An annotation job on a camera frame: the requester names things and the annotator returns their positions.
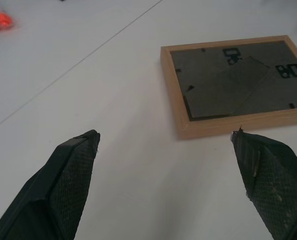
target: picture frame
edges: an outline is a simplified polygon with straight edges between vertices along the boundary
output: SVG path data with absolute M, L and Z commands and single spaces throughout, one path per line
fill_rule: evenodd
M 249 131 L 254 129 L 297 124 L 297 108 L 190 121 L 171 55 L 171 53 L 174 51 L 232 47 L 239 45 L 272 43 L 279 41 L 284 41 L 297 58 L 297 47 L 287 35 L 162 46 L 160 50 L 160 61 L 178 136 L 181 139 L 193 139 L 221 134 L 229 134 L 241 127 L 244 130 Z

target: orange object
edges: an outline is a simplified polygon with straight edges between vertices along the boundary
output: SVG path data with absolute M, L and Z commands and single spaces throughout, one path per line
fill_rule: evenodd
M 0 30 L 9 28 L 13 25 L 12 18 L 4 12 L 0 12 Z

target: white surface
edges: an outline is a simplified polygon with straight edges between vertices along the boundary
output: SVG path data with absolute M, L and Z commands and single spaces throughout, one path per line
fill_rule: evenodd
M 58 144 L 96 129 L 75 239 L 271 240 L 229 134 L 176 138 L 159 57 L 165 45 L 283 34 L 297 45 L 297 5 L 284 0 L 163 0 L 0 124 L 0 217 Z M 22 84 L 16 95 L 31 91 Z M 297 154 L 297 126 L 254 133 Z
M 0 33 L 0 122 L 158 0 L 0 0 L 15 27 Z

